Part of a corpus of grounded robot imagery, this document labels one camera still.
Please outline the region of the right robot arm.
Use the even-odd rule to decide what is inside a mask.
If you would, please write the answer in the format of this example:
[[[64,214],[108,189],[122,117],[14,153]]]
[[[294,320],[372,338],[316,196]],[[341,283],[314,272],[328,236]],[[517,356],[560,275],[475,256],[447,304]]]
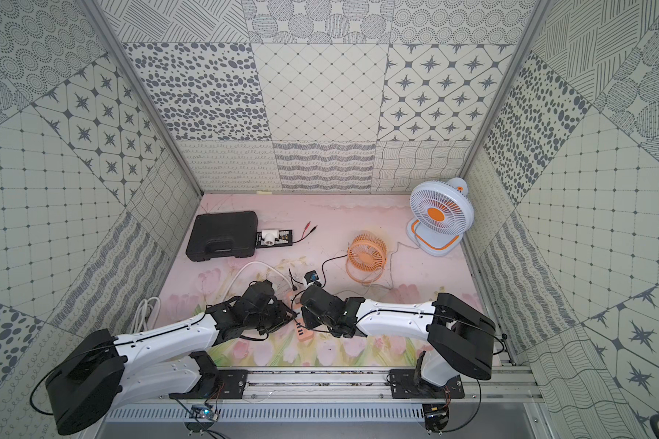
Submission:
[[[496,326],[453,294],[440,293],[421,304],[391,304],[362,296],[341,299],[311,285],[299,303],[307,327],[327,327],[335,338],[394,336],[428,342],[432,350],[417,362],[417,378],[423,382],[440,387],[458,375],[492,378]]]

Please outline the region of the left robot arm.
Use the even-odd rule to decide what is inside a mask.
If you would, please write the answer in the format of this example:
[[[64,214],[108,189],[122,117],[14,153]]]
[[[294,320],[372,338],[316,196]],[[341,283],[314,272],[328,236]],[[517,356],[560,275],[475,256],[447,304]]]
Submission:
[[[276,297],[272,283],[263,281],[165,327],[118,336],[97,330],[43,380],[57,431],[74,435],[111,409],[162,395],[216,398],[226,385],[209,349],[248,330],[265,340],[296,315]]]

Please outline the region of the pink power strip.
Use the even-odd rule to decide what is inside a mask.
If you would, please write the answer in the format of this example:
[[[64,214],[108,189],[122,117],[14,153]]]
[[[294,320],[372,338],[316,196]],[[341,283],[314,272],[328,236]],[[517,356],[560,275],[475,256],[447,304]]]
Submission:
[[[314,338],[314,332],[309,329],[305,329],[301,323],[296,323],[296,335],[298,341],[301,343],[309,343]]]

